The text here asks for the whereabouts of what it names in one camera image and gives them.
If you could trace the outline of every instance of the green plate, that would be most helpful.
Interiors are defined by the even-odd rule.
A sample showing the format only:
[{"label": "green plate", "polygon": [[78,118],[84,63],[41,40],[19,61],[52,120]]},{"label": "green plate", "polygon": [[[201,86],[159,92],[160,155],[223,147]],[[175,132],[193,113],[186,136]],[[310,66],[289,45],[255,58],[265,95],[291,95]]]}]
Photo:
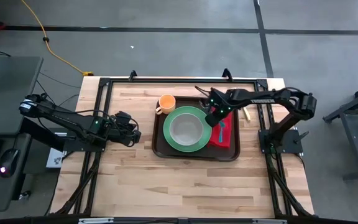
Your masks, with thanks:
[{"label": "green plate", "polygon": [[[200,121],[204,127],[204,133],[203,133],[201,139],[196,144],[193,144],[191,146],[182,146],[181,144],[178,144],[177,142],[175,142],[172,139],[171,134],[169,133],[169,129],[170,129],[173,119],[176,118],[178,115],[184,114],[184,113],[189,113],[189,114],[195,115],[198,119],[200,119]],[[205,117],[206,117],[206,114],[203,111],[201,111],[200,109],[195,108],[193,106],[182,106],[182,107],[177,108],[176,110],[174,110],[170,114],[168,114],[167,118],[164,121],[163,132],[164,132],[165,139],[167,140],[169,145],[172,146],[172,148],[174,148],[178,151],[181,151],[181,152],[195,152],[197,150],[200,150],[202,147],[204,147],[208,143],[209,139],[211,138],[211,134],[212,134],[212,127],[206,123]]]}]

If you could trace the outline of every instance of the red napkin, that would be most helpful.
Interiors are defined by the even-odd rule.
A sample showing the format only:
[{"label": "red napkin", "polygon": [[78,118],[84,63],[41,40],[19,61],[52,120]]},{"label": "red napkin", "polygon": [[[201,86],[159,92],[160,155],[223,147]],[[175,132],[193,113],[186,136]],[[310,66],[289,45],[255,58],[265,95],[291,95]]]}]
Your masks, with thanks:
[{"label": "red napkin", "polygon": [[[221,126],[221,124],[217,124],[215,127],[212,128],[212,134],[211,139],[208,142],[208,145],[212,146],[219,146],[225,149],[230,148],[230,142],[231,142],[231,127],[232,127],[232,114],[233,112],[230,112],[229,115],[222,119],[222,122],[224,123],[224,127]],[[219,135],[222,130],[222,137],[223,141],[219,142]]]}]

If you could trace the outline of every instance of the computer mouse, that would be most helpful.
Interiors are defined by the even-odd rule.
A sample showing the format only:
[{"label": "computer mouse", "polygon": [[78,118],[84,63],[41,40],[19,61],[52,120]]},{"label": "computer mouse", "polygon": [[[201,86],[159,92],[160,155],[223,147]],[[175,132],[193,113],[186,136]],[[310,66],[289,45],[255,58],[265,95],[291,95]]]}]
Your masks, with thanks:
[{"label": "computer mouse", "polygon": [[19,158],[19,150],[8,149],[0,158],[0,176],[11,177],[16,170],[17,159]]}]

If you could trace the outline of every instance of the butcher block tabletop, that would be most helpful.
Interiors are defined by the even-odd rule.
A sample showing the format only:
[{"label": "butcher block tabletop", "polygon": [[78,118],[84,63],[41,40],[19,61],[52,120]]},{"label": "butcher block tabletop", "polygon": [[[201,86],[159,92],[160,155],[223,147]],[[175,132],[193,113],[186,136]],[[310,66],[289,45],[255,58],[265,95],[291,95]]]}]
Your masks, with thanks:
[{"label": "butcher block tabletop", "polygon": [[[94,108],[99,79],[84,77],[77,111]],[[268,78],[267,81],[270,90],[284,87],[281,78]],[[203,96],[194,85],[221,91],[228,88],[254,90],[252,84],[114,84],[109,114],[119,110],[129,113],[139,123],[142,137],[133,147],[108,142],[99,165],[92,217],[274,217],[265,157],[260,152],[257,136],[260,126],[256,105],[247,106],[250,121],[239,111],[241,153],[233,162],[164,159],[153,153],[155,106],[159,97],[166,93]],[[100,108],[104,106],[105,95],[106,90]],[[280,105],[273,105],[273,113],[276,122],[288,114]],[[302,206],[313,213],[300,159],[292,154],[283,154],[282,157],[288,188]],[[50,212],[61,208],[77,188],[83,158],[84,152],[74,152],[63,161]],[[284,211],[282,192],[278,190],[277,193],[280,208]],[[85,189],[82,209],[87,196],[88,188]]]}]

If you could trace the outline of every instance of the brown tray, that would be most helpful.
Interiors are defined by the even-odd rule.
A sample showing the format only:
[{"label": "brown tray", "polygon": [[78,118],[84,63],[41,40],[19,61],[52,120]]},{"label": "brown tray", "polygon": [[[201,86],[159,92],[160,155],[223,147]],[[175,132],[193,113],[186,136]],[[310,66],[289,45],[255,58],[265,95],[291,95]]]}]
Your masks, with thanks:
[{"label": "brown tray", "polygon": [[[177,108],[181,106],[194,106],[202,109],[198,97],[175,96],[177,101]],[[155,115],[152,149],[153,152],[162,158],[172,159],[202,159],[208,161],[222,161],[229,162],[237,159],[240,154],[240,131],[239,131],[239,115],[238,111],[233,111],[233,129],[231,133],[230,149],[221,148],[218,146],[206,145],[196,152],[180,152],[172,148],[165,140],[163,133],[163,124],[167,118],[166,114]]]}]

